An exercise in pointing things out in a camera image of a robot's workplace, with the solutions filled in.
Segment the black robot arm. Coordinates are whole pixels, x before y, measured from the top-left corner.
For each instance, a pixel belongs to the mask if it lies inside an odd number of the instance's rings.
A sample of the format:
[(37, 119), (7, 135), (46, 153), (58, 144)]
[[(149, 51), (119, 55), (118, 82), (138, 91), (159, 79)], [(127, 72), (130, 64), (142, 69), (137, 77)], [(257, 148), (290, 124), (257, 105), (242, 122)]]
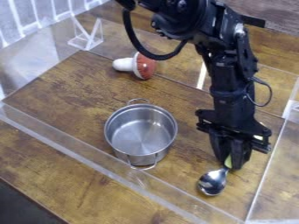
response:
[[(169, 60), (183, 47), (195, 45), (211, 77), (214, 109), (199, 109), (198, 130), (210, 134), (219, 161), (232, 160), (236, 170), (252, 151), (270, 152), (272, 130), (256, 119), (258, 58), (249, 41), (244, 16), (218, 0), (117, 0), (123, 6), (126, 32), (135, 49), (153, 60)], [(139, 42), (131, 12), (142, 6), (154, 13), (151, 26), (161, 36), (181, 44), (167, 54), (151, 53)]]

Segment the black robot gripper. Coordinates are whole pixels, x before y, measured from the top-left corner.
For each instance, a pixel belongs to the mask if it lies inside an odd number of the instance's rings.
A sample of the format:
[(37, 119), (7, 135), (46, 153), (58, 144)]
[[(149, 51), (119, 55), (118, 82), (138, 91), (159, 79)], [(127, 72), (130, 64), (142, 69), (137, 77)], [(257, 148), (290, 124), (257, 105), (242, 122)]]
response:
[[(233, 169), (240, 170), (250, 160), (252, 151), (269, 153), (272, 151), (269, 138), (273, 135), (256, 118), (256, 104), (250, 94), (213, 93), (214, 109), (198, 109), (195, 115), (199, 118), (198, 130), (210, 135), (210, 144), (217, 159), (225, 163), (232, 155)], [(264, 140), (254, 143), (244, 139), (252, 139), (254, 135)]]

